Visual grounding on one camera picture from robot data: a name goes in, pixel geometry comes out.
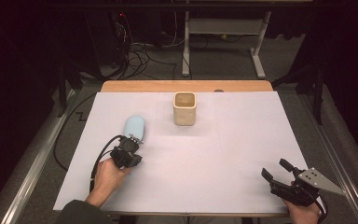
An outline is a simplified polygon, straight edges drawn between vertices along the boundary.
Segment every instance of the white paper sheet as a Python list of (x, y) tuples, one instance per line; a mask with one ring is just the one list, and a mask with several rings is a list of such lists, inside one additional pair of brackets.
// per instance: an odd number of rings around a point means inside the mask
[(307, 168), (276, 92), (197, 92), (194, 126), (177, 126), (173, 92), (98, 93), (54, 210), (89, 194), (90, 172), (128, 117), (145, 119), (143, 157), (102, 207), (134, 213), (284, 213), (261, 176), (289, 184), (281, 158)]

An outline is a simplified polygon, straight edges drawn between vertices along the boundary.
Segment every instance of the metal stand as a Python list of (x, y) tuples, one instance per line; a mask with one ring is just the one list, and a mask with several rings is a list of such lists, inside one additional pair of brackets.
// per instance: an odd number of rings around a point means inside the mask
[(281, 77), (271, 83), (272, 88), (275, 88), (284, 82), (290, 82), (301, 77), (301, 80), (296, 86), (296, 92), (298, 94), (306, 94), (313, 88), (315, 89), (313, 98), (313, 116), (316, 121), (322, 125), (321, 109), (322, 109), (322, 92), (324, 85), (324, 72), (322, 63), (314, 61), (312, 64), (304, 66), (303, 68)]
[(66, 88), (65, 88), (65, 77), (63, 74), (63, 63), (61, 63), (58, 68), (58, 94), (61, 104), (58, 118), (61, 118), (66, 109)]
[(182, 60), (182, 76), (190, 75), (190, 49), (188, 46), (190, 34), (227, 34), (227, 35), (258, 35), (255, 48), (250, 49), (250, 53), (255, 65), (255, 71), (260, 79), (265, 79), (263, 66), (261, 65), (258, 53), (263, 43), (264, 35), (269, 25), (271, 12), (266, 12), (264, 20), (214, 20), (214, 19), (190, 19), (189, 12), (186, 12), (185, 23), (185, 47)]

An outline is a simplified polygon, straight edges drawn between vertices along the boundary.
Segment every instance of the dark background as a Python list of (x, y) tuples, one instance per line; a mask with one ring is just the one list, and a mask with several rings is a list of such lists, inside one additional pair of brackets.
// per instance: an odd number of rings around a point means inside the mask
[[(168, 22), (172, 13), (125, 13), (134, 33), (157, 46), (161, 31), (174, 33)], [(260, 12), (192, 13), (247, 18)], [(183, 31), (184, 13), (177, 15), (178, 29)], [(99, 63), (117, 57), (117, 42), (105, 41), (115, 37), (107, 21), (110, 16), (105, 12), (54, 14), (29, 0), (0, 1), (0, 190), (53, 107), (50, 95), (57, 88), (59, 68), (72, 71), (66, 74), (69, 79), (78, 79), (78, 71), (99, 76)], [(321, 59), (324, 82), (358, 144), (358, 1), (346, 10), (320, 12), (315, 21), (314, 16), (273, 12), (267, 37), (284, 34), (290, 39), (307, 34), (292, 71)]]

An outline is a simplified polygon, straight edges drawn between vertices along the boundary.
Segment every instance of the human hand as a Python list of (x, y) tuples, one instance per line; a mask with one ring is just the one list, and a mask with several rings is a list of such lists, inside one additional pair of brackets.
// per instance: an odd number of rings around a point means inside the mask
[(131, 168), (118, 169), (112, 158), (98, 163), (94, 180), (94, 189), (86, 199), (86, 203), (101, 207), (113, 191), (118, 189), (129, 174)]
[(320, 209), (316, 203), (311, 204), (308, 207), (297, 206), (293, 203), (282, 199), (289, 209), (290, 218), (293, 224), (316, 224), (318, 223)]

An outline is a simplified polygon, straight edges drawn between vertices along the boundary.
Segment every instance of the controller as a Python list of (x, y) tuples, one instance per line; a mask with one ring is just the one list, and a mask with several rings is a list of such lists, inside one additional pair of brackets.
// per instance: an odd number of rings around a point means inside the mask
[(295, 205), (310, 206), (319, 197), (319, 189), (344, 195), (341, 188), (324, 177), (315, 168), (299, 170), (287, 160), (281, 159), (280, 165), (295, 177), (292, 186), (285, 185), (273, 179), (273, 176), (263, 168), (261, 175), (269, 182), (270, 192)]
[(140, 116), (131, 116), (124, 127), (124, 136), (119, 139), (120, 144), (114, 147), (110, 156), (118, 168), (133, 167), (141, 162), (142, 157), (136, 155), (139, 145), (143, 143), (145, 120)]

